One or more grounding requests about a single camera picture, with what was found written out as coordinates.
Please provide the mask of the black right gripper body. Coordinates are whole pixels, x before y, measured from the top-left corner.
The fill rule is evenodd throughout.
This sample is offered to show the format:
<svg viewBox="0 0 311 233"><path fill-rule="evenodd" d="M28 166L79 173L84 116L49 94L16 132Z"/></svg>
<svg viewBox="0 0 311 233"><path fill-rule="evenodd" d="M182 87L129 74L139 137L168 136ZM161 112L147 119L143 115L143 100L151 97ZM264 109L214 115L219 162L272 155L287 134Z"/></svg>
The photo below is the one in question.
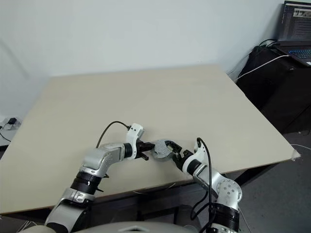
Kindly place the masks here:
<svg viewBox="0 0 311 233"><path fill-rule="evenodd" d="M178 157L178 168L179 169L182 169L183 168L183 165L185 163L185 161L190 157L192 156L192 152L189 151L189 150L185 150L183 151L183 156L179 155Z"/></svg>

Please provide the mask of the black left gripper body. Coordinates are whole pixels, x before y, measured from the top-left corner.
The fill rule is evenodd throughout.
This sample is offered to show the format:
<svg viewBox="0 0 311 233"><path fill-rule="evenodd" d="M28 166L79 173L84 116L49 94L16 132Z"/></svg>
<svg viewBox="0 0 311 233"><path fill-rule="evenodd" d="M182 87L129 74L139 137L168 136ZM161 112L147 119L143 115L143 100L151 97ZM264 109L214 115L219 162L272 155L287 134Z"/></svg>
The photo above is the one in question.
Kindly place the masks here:
<svg viewBox="0 0 311 233"><path fill-rule="evenodd" d="M136 141L136 149L137 149L137 154L136 154L136 159L142 158L145 154L143 153L143 144L141 140Z"/></svg>

